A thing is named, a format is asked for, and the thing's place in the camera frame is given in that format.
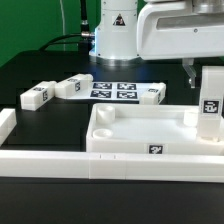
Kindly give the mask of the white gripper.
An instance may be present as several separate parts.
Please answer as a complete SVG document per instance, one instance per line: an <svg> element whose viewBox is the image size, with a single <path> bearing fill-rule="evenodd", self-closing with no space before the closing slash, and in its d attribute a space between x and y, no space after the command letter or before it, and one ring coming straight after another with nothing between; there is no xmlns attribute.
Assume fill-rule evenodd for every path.
<svg viewBox="0 0 224 224"><path fill-rule="evenodd" d="M183 59L192 88L201 87L194 59L224 56L224 0L145 0L137 21L144 60Z"/></svg>

